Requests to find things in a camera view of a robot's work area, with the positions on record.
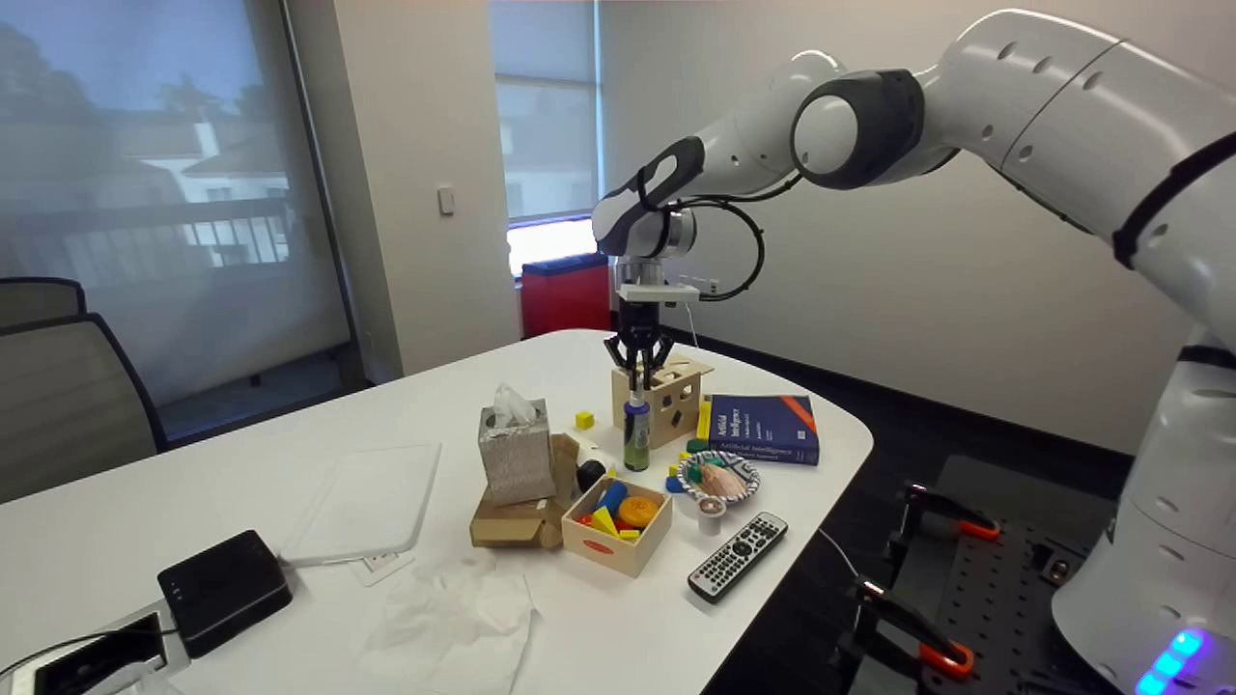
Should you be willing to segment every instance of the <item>wooden block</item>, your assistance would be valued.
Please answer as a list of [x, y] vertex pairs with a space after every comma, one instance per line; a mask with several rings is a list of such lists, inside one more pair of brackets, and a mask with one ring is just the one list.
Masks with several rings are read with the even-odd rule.
[[[697, 362], [673, 362], [653, 373], [653, 389], [640, 389], [649, 403], [649, 449], [660, 449], [675, 438], [693, 438], [700, 420], [700, 379], [707, 366]], [[620, 434], [627, 430], [627, 393], [629, 379], [621, 369], [609, 369], [609, 408]]]

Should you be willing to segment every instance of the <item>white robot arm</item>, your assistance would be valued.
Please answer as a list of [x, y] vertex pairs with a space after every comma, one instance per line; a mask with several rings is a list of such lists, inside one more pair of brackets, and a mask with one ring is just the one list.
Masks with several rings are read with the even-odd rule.
[[649, 369], [660, 279], [697, 202], [764, 202], [806, 179], [857, 191], [984, 157], [1114, 246], [1195, 339], [1167, 384], [1114, 533], [1054, 593], [1065, 641], [1126, 693], [1236, 693], [1236, 95], [1106, 30], [1037, 12], [979, 18], [922, 72], [799, 55], [736, 115], [660, 151], [594, 210], [621, 258], [621, 366]]

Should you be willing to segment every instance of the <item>yellow toy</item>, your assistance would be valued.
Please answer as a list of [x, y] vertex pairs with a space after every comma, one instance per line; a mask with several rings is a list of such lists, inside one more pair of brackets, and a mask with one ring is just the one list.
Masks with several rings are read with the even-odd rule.
[[629, 493], [620, 505], [620, 524], [627, 524], [627, 529], [646, 529], [646, 524], [653, 524], [653, 516], [658, 516], [658, 501], [646, 493]]
[[591, 508], [591, 529], [620, 537], [615, 515], [606, 505]]

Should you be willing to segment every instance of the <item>light switch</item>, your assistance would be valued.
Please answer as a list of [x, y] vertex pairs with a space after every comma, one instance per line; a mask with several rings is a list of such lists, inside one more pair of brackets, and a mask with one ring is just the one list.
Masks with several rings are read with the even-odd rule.
[[437, 211], [455, 216], [455, 191], [451, 185], [437, 185]]

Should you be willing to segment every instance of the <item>glass window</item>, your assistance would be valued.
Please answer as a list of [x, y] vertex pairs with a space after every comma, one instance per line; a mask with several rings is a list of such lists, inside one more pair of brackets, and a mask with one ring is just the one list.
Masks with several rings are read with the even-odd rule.
[[154, 403], [352, 339], [275, 0], [0, 0], [0, 164], [0, 279], [76, 279]]

